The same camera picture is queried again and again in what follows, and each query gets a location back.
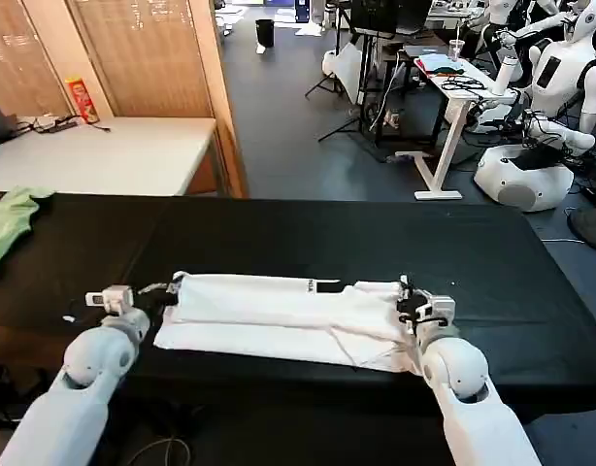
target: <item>red snack can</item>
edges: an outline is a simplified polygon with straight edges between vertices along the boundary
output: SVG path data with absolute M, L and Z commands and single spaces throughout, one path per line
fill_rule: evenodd
M 72 80 L 67 80 L 67 85 L 69 85 L 69 90 L 74 96 L 74 101 L 78 106 L 78 111 L 83 120 L 90 124 L 97 123 L 100 118 L 95 111 L 91 96 L 88 95 L 83 79 L 74 78 Z

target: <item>floor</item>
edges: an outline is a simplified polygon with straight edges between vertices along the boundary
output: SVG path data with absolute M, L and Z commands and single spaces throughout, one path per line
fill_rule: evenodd
M 251 197 L 412 202 L 422 188 L 413 165 L 380 164 L 369 145 L 348 135 L 316 141 L 348 119 L 344 99 L 323 91 L 309 100 L 303 95 L 321 79 L 321 58 L 334 48 L 334 35 L 296 36 L 277 28 L 274 48 L 255 54 L 254 20 L 275 12 L 250 8 L 223 46 Z M 461 202 L 491 202 L 472 183 L 473 164 L 460 168 L 471 172 L 449 173 L 446 186 L 462 192 Z M 564 209 L 584 205 L 572 194 L 562 207 L 527 218 L 540 238 L 572 238 Z M 546 247 L 596 317 L 596 250 L 574 243 Z M 596 465 L 596 412 L 545 416 L 528 433 L 545 465 Z

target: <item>black trash can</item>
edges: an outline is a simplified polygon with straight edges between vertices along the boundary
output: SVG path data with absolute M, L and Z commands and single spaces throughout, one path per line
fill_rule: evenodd
M 257 42 L 265 48 L 275 46 L 275 22 L 273 19 L 258 19 Z

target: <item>white desk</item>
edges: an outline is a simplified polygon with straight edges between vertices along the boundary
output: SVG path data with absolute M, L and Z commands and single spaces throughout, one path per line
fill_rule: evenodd
M 464 68 L 463 76 L 475 78 L 483 83 L 487 89 L 492 88 L 494 81 L 490 77 L 482 73 L 468 61 L 460 59 L 460 62 Z M 424 160 L 425 157 L 431 157 L 428 153 L 422 151 L 399 151 L 395 152 L 395 156 L 409 155 L 414 158 L 414 165 L 428 189 L 426 191 L 417 191 L 414 194 L 417 200 L 462 199 L 462 194 L 459 191 L 443 191 L 442 187 L 451 159 L 453 158 L 453 153 L 460 141 L 460 135 L 464 129 L 466 115 L 469 113 L 471 103 L 479 100 L 479 97 L 476 95 L 478 94 L 486 100 L 511 104 L 514 102 L 517 94 L 511 89 L 507 89 L 504 95 L 495 95 L 489 90 L 475 90 L 474 92 L 476 94 L 466 90 L 444 90 L 443 83 L 447 80 L 446 77 L 427 75 L 420 66 L 417 65 L 416 67 L 449 99 L 449 104 L 453 104 L 455 107 L 453 121 L 451 122 L 451 128 L 448 131 L 445 146 L 443 147 L 443 152 L 441 153 L 441 158 L 434 174 L 432 174 Z
M 427 15 L 426 22 L 443 21 L 445 29 L 454 29 L 457 21 L 465 17 L 478 15 L 483 11 L 483 8 L 463 8 L 450 12 L 447 6 L 436 7 L 432 6 L 430 13 Z
M 54 134 L 26 133 L 0 146 L 0 191 L 184 194 L 215 131 L 213 118 L 102 120 Z

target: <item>plastic cup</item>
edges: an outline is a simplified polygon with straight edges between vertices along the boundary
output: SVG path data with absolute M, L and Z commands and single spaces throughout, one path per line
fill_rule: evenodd
M 449 41 L 449 59 L 451 61 L 457 61 L 457 59 L 460 57 L 460 52 L 462 51 L 463 47 L 464 41 L 461 41 L 459 39 L 451 39 Z

